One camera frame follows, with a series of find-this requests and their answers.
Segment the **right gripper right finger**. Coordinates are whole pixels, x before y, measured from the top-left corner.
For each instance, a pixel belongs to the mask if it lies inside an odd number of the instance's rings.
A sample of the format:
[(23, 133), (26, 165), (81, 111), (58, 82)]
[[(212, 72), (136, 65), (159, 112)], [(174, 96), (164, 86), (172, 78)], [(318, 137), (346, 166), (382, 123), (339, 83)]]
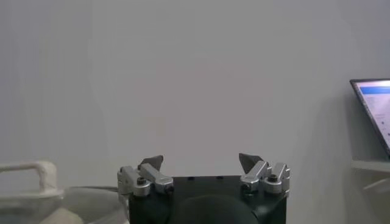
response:
[(239, 182), (247, 192), (257, 192), (262, 188), (265, 193), (289, 195), (291, 169), (285, 163), (271, 166), (258, 155), (239, 153), (238, 158), (243, 168)]

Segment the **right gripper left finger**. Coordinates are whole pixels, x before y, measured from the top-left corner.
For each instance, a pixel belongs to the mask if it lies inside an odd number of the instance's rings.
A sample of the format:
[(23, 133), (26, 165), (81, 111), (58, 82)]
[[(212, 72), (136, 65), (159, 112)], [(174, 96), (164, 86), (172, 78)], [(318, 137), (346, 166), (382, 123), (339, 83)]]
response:
[(157, 155), (143, 159), (136, 168), (122, 166), (117, 172), (118, 194), (148, 197), (152, 189), (158, 194), (173, 192), (173, 177), (160, 172), (163, 160), (163, 155)]

